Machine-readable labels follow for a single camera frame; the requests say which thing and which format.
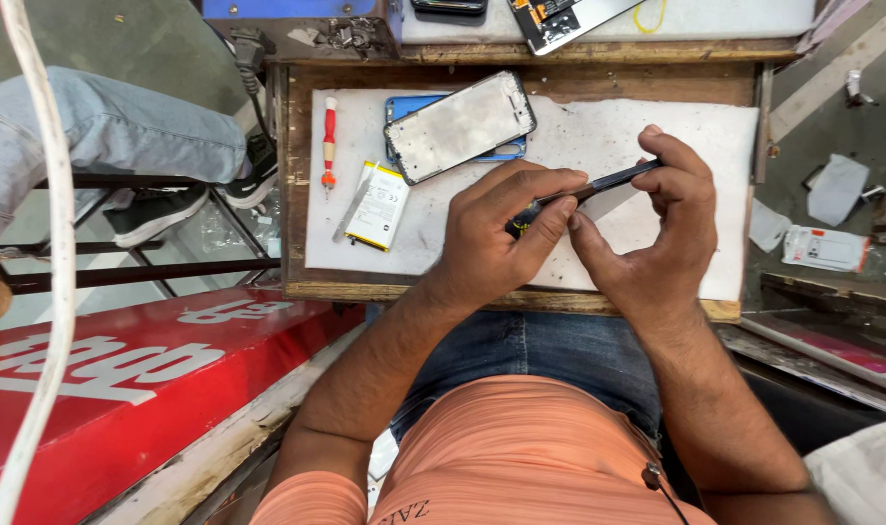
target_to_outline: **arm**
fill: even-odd
[[[641,146],[667,167],[632,183],[662,231],[619,256],[581,214],[572,242],[592,281],[626,316],[654,368],[673,447],[720,523],[834,523],[796,450],[754,397],[696,300],[717,246],[712,173],[695,152],[649,126]]]
[[[519,241],[504,231],[536,196],[569,190],[583,172],[508,162],[453,198],[440,262],[310,388],[284,436],[268,490],[292,475],[339,473],[366,489],[372,443],[436,344],[462,319],[533,279],[562,237],[573,197],[543,210]]]

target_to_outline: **blue jeans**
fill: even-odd
[[[379,315],[368,307],[369,324]],[[427,358],[390,422],[403,435],[443,394],[481,377],[550,377],[581,388],[657,440],[660,398],[650,361],[623,317],[476,312]]]
[[[110,78],[48,67],[74,166],[231,182],[245,137],[227,115]],[[0,83],[0,235],[46,177],[38,121],[25,78]]]

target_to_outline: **wooden table edge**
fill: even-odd
[[[393,303],[409,286],[320,281],[284,281],[284,297],[340,303]],[[739,324],[739,301],[700,301],[711,322]],[[497,299],[485,310],[523,310],[596,316],[620,316],[621,312],[597,292],[517,290]]]
[[[523,44],[450,44],[403,46],[399,60],[280,61],[289,66],[491,66],[556,64],[696,64],[705,62],[793,62],[795,37],[673,40],[652,42],[577,42],[538,57]]]

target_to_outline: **white cable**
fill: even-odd
[[[73,236],[73,174],[67,137],[53,99],[44,64],[31,37],[29,19],[23,0],[0,0],[2,19],[9,41],[15,49],[31,93],[31,102],[40,125],[44,161],[51,198],[51,297],[53,322],[47,359],[40,373],[38,390],[31,397],[29,410],[0,476],[0,525],[9,525],[15,517],[18,497],[25,485],[31,459],[38,448],[41,433],[51,415],[57,389],[64,378],[70,347],[73,344],[73,293],[76,289],[76,245]]]

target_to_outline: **orange t-shirt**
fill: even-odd
[[[648,460],[659,454],[627,417],[583,390],[486,377],[450,390],[404,436],[369,524],[681,524],[663,493],[644,485]],[[677,505],[689,523],[714,525]],[[251,525],[365,522],[354,483],[305,472],[275,487]]]

